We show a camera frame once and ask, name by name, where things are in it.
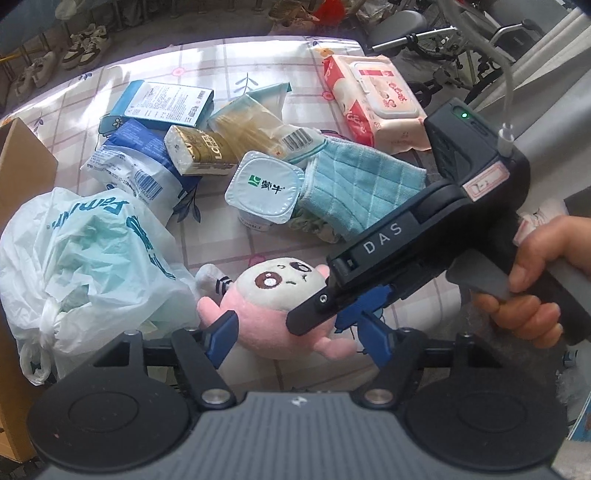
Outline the pink white plush doll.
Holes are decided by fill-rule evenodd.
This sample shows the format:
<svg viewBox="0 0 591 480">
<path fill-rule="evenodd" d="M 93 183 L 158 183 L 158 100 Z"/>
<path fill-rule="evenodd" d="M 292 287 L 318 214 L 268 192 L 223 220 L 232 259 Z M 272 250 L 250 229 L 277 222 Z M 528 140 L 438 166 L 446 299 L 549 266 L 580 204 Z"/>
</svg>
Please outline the pink white plush doll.
<svg viewBox="0 0 591 480">
<path fill-rule="evenodd" d="M 238 315 L 238 343 L 260 357 L 293 360 L 317 353 L 342 360 L 358 353 L 351 338 L 332 337 L 335 318 L 303 336 L 287 330 L 287 314 L 325 287 L 329 267 L 311 266 L 297 258 L 263 261 L 232 280 L 212 264 L 199 268 L 197 314 L 201 325 L 211 326 L 231 310 Z"/>
</svg>

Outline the light blue checkered towel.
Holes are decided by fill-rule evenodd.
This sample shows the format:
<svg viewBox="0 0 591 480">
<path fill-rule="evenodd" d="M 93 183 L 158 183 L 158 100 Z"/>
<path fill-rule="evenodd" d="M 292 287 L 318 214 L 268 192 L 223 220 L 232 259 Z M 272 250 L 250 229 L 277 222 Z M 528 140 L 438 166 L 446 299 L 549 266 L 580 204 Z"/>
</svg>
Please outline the light blue checkered towel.
<svg viewBox="0 0 591 480">
<path fill-rule="evenodd" d="M 421 192 L 426 181 L 423 168 L 329 137 L 308 160 L 297 207 L 322 218 L 349 241 Z"/>
</svg>

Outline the green floral scrunchie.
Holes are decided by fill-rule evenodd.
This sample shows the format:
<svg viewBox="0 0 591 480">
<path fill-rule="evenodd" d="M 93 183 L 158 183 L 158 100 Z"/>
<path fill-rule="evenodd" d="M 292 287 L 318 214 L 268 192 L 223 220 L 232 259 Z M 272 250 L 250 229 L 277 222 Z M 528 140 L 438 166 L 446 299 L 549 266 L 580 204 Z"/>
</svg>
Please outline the green floral scrunchie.
<svg viewBox="0 0 591 480">
<path fill-rule="evenodd" d="M 287 226 L 294 231 L 314 234 L 328 244 L 337 244 L 342 241 L 342 236 L 329 223 L 301 207 L 294 210 Z"/>
</svg>

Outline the pink wet wipes pack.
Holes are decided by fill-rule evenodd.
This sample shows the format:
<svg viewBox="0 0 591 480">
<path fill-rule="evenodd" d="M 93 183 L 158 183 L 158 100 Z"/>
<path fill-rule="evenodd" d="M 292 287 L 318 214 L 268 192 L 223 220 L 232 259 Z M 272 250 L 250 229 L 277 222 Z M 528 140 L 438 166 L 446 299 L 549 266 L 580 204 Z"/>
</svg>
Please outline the pink wet wipes pack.
<svg viewBox="0 0 591 480">
<path fill-rule="evenodd" d="M 427 115 L 390 59 L 332 55 L 322 65 L 353 141 L 390 155 L 431 149 Z"/>
</svg>

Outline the white yogurt cup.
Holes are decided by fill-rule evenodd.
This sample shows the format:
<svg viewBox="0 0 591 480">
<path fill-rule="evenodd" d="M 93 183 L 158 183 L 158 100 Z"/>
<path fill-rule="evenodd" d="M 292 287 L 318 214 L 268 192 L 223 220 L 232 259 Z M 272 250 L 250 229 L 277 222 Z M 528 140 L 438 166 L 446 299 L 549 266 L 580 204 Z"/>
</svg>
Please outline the white yogurt cup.
<svg viewBox="0 0 591 480">
<path fill-rule="evenodd" d="M 304 186 L 304 170 L 262 152 L 245 153 L 224 193 L 238 211 L 238 220 L 256 231 L 283 225 L 291 215 Z"/>
</svg>

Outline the white plastic shopping bag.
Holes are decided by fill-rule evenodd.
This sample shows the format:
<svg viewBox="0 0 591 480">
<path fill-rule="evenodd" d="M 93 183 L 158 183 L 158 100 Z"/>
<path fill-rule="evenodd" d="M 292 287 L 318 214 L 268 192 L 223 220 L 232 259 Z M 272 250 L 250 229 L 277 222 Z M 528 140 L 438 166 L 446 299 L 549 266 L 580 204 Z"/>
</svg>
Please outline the white plastic shopping bag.
<svg viewBox="0 0 591 480">
<path fill-rule="evenodd" d="M 56 187 L 23 204 L 1 236 L 1 303 L 35 386 L 125 331 L 159 339 L 197 327 L 197 299 L 174 237 L 119 189 Z"/>
</svg>

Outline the gold tissue pack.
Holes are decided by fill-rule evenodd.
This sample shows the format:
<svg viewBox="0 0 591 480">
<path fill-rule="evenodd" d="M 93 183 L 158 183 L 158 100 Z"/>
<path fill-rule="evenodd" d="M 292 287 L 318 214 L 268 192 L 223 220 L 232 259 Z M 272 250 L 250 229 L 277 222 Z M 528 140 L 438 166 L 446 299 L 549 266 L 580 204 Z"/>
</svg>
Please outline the gold tissue pack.
<svg viewBox="0 0 591 480">
<path fill-rule="evenodd" d="M 164 145 L 183 176 L 224 176 L 239 163 L 224 138 L 211 131 L 172 125 L 164 136 Z"/>
</svg>

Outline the plaid patterned tablecloth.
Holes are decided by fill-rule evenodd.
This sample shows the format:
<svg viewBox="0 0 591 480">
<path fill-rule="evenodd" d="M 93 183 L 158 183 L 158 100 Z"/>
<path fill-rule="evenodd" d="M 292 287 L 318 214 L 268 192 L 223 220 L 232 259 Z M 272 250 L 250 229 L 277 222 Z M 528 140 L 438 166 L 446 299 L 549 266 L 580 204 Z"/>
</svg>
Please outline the plaid patterned tablecloth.
<svg viewBox="0 0 591 480">
<path fill-rule="evenodd" d="M 220 108 L 247 89 L 290 83 L 283 118 L 298 126 L 348 135 L 332 93 L 325 86 L 322 61 L 332 53 L 359 55 L 353 40 L 304 37 L 222 39 L 169 46 L 101 67 L 51 89 L 10 111 L 2 120 L 21 119 L 56 157 L 57 185 L 80 195 L 100 190 L 82 172 L 83 163 L 100 144 L 99 120 L 133 80 L 194 85 L 213 91 Z M 240 223 L 223 194 L 226 177 L 202 179 L 197 186 L 200 218 L 170 220 L 167 228 L 191 273 L 214 264 L 232 278 L 259 258 L 290 256 L 318 265 L 328 245 L 313 234 L 276 227 L 252 231 Z M 358 354 L 331 362 L 312 355 L 303 360 L 261 359 L 235 347 L 221 366 L 221 374 L 236 390 L 349 390 L 376 372 L 370 358 Z"/>
</svg>

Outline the blue white tissue pack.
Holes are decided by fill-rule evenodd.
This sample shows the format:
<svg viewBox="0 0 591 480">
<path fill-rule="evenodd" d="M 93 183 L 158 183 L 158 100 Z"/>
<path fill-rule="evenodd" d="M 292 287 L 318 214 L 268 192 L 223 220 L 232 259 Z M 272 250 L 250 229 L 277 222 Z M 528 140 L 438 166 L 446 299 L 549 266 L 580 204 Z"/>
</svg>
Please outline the blue white tissue pack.
<svg viewBox="0 0 591 480">
<path fill-rule="evenodd" d="M 137 197 L 162 224 L 200 181 L 198 176 L 181 175 L 162 138 L 133 119 L 112 132 L 81 170 L 107 189 L 119 188 Z"/>
</svg>

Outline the beige packaged cloth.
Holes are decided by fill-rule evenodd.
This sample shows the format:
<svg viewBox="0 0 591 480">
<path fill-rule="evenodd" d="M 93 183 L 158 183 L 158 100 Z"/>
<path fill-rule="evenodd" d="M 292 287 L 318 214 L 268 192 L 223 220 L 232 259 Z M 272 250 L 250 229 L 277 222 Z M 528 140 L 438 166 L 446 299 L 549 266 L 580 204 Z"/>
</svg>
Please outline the beige packaged cloth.
<svg viewBox="0 0 591 480">
<path fill-rule="evenodd" d="M 318 130 L 284 123 L 252 97 L 243 95 L 209 117 L 207 125 L 221 135 L 238 159 L 249 152 L 297 165 L 327 144 Z"/>
</svg>

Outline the blue white box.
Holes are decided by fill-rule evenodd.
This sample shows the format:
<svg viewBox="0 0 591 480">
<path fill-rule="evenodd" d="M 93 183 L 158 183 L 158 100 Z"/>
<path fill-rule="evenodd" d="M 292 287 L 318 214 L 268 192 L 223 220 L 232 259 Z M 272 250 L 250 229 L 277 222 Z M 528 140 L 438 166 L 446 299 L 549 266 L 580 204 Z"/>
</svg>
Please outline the blue white box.
<svg viewBox="0 0 591 480">
<path fill-rule="evenodd" d="M 124 90 L 112 113 L 156 130 L 171 125 L 198 127 L 211 114 L 213 98 L 214 90 L 208 88 L 136 80 Z"/>
</svg>

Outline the green white sneaker pair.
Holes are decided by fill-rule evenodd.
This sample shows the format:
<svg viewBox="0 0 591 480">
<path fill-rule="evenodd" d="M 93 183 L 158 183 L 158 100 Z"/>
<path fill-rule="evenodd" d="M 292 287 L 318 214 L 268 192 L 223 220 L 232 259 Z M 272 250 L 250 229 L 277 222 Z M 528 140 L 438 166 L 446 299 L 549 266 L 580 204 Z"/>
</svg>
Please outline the green white sneaker pair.
<svg viewBox="0 0 591 480">
<path fill-rule="evenodd" d="M 94 23 L 77 34 L 71 34 L 70 40 L 71 45 L 61 60 L 64 70 L 78 68 L 87 71 L 95 68 L 112 42 L 106 26 Z"/>
</svg>

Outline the black wheelchair frame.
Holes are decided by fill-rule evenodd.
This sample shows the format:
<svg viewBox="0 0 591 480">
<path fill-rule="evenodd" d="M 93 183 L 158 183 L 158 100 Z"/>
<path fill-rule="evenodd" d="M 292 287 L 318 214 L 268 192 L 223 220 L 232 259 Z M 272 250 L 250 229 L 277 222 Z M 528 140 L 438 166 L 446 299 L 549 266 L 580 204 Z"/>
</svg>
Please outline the black wheelchair frame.
<svg viewBox="0 0 591 480">
<path fill-rule="evenodd" d="M 497 61 L 452 26 L 438 1 L 390 1 L 389 14 L 370 29 L 366 50 L 390 58 L 408 50 L 438 68 L 409 86 L 424 107 L 446 85 L 474 100 L 502 74 Z M 513 64 L 576 8 L 575 1 L 459 1 L 462 18 Z"/>
</svg>

